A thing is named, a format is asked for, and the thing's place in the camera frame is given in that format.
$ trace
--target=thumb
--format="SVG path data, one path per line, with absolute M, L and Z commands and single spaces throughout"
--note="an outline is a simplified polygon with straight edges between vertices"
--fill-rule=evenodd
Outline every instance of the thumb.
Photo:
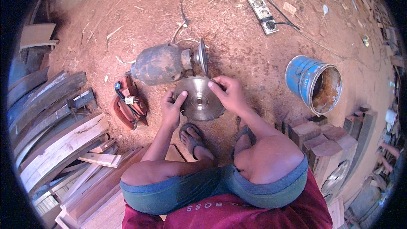
M 184 90 L 183 92 L 181 92 L 181 94 L 177 97 L 177 100 L 174 103 L 174 106 L 177 108 L 181 108 L 181 105 L 184 103 L 187 95 L 188 95 L 187 91 Z
M 209 82 L 208 87 L 212 90 L 213 93 L 219 98 L 219 100 L 223 100 L 227 97 L 226 92 L 224 92 L 218 84 L 214 82 Z

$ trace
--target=knee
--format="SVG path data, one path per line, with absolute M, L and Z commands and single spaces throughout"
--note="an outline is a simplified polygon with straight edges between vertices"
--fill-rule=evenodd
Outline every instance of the knee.
M 142 161 L 131 165 L 120 180 L 131 186 L 144 186 L 164 181 L 167 177 L 160 173 L 161 161 Z

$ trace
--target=red power tool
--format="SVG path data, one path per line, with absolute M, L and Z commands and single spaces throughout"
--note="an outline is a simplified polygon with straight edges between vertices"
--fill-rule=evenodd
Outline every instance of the red power tool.
M 116 83 L 115 91 L 116 95 L 109 106 L 113 118 L 127 131 L 147 127 L 147 106 L 128 75 Z M 133 104 L 127 104 L 126 98 L 132 98 Z

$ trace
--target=red shirt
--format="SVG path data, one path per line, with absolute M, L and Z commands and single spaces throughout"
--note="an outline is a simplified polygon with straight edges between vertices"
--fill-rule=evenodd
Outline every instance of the red shirt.
M 301 195 L 278 209 L 262 209 L 247 204 L 232 194 L 203 199 L 170 213 L 165 221 L 159 216 L 134 210 L 126 204 L 122 228 L 332 228 L 332 219 L 317 183 L 308 169 Z

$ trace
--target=hand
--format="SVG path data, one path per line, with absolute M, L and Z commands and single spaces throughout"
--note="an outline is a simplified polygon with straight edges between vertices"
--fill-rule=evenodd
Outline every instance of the hand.
M 238 80 L 223 75 L 215 77 L 213 80 L 226 88 L 226 92 L 224 92 L 218 84 L 208 83 L 208 87 L 221 100 L 227 110 L 239 115 L 242 110 L 250 109 Z
M 173 95 L 175 88 L 169 89 L 162 99 L 161 111 L 162 111 L 162 125 L 169 126 L 174 130 L 180 125 L 180 110 L 181 105 L 184 103 L 187 91 L 183 91 L 178 97 L 175 103 L 173 103 Z

